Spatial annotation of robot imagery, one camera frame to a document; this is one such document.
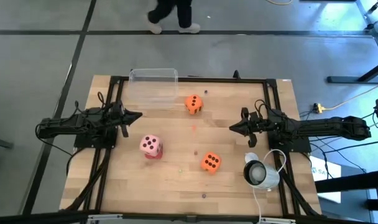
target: wooden tabletop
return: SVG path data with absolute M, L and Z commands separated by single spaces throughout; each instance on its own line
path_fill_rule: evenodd
M 107 95 L 109 80 L 110 76 L 94 76 L 87 108 L 100 106 L 96 94 L 100 91 Z M 292 82 L 277 80 L 277 84 L 282 111 L 299 119 Z M 129 138 L 123 138 L 119 132 L 109 162 L 102 212 L 258 215 L 252 189 L 242 171 L 244 153 L 255 152 L 263 158 L 269 151 L 267 134 L 256 134 L 257 146 L 249 148 L 248 139 L 228 127 L 241 119 L 242 107 L 254 111 L 254 102 L 264 99 L 261 84 L 180 82 L 178 97 L 168 109 L 143 108 L 128 98 L 127 85 L 128 82 L 124 82 L 124 106 L 144 115 L 128 127 Z M 190 115 L 183 104 L 185 97 L 193 94 L 202 97 L 204 102 L 202 112 L 196 115 Z M 274 105 L 272 90 L 269 94 Z M 262 114 L 267 117 L 265 109 Z M 139 150 L 139 143 L 146 134 L 162 139 L 161 160 L 146 159 Z M 60 208 L 69 206 L 87 183 L 94 151 L 85 149 L 73 158 Z M 214 175 L 200 167 L 207 152 L 221 158 L 221 167 Z M 321 212 L 308 160 L 299 153 L 290 155 L 297 188 L 313 209 Z M 272 155 L 266 163 L 274 166 Z M 290 191 L 285 188 L 289 212 L 293 213 Z M 91 208 L 95 204 L 97 186 L 95 189 Z M 256 195 L 262 216 L 282 215 L 277 187 L 270 192 L 256 190 Z

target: pink die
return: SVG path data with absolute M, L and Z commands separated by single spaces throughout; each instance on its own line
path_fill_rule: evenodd
M 148 159 L 161 159 L 163 155 L 163 143 L 161 139 L 151 134 L 142 138 L 139 149 L 145 152 L 145 157 Z

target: person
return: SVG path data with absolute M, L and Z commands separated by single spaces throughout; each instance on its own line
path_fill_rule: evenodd
M 197 34 L 200 31 L 200 25 L 191 22 L 191 0 L 157 0 L 157 6 L 153 11 L 146 15 L 149 30 L 154 34 L 160 34 L 162 28 L 158 23 L 166 18 L 177 6 L 179 32 Z

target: yellow cable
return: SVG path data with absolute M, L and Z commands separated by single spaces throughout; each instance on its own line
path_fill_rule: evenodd
M 351 100 L 353 100 L 353 99 L 355 99 L 355 98 L 357 98 L 357 97 L 359 97 L 359 96 L 361 96 L 361 95 L 363 95 L 363 94 L 366 94 L 366 93 L 368 93 L 368 92 L 370 92 L 371 90 L 374 90 L 374 89 L 376 89 L 376 88 L 378 88 L 378 85 L 375 86 L 375 87 L 373 87 L 373 88 L 371 88 L 370 90 L 367 90 L 367 91 L 365 91 L 365 92 L 363 92 L 363 93 L 361 93 L 361 94 L 358 94 L 358 95 L 356 95 L 356 96 L 350 98 L 349 100 L 346 100 L 346 101 L 344 101 L 344 102 L 338 104 L 337 106 L 334 106 L 334 107 L 332 107 L 332 108 L 324 108 L 324 107 L 321 107 L 321 110 L 322 110 L 322 111 L 325 111 L 325 110 L 333 110 L 333 109 L 336 109 L 337 107 L 343 106 L 343 105 L 346 104 L 347 102 L 349 102 L 349 101 L 351 101 Z
M 275 5 L 278 5 L 278 6 L 286 6 L 288 4 L 291 4 L 291 2 L 293 2 L 293 0 L 290 0 L 289 2 L 284 2 L 284 3 L 273 2 L 271 0 L 266 0 L 266 1 L 268 1 L 268 2 L 270 2 L 272 4 L 275 4 Z

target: orange die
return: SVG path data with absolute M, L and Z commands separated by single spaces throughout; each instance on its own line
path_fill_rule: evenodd
M 198 95 L 188 96 L 185 100 L 185 106 L 189 110 L 190 114 L 195 114 L 201 111 L 203 107 L 203 101 Z
M 215 174 L 221 165 L 221 158 L 213 152 L 207 152 L 201 161 L 201 168 L 207 170 L 210 174 Z

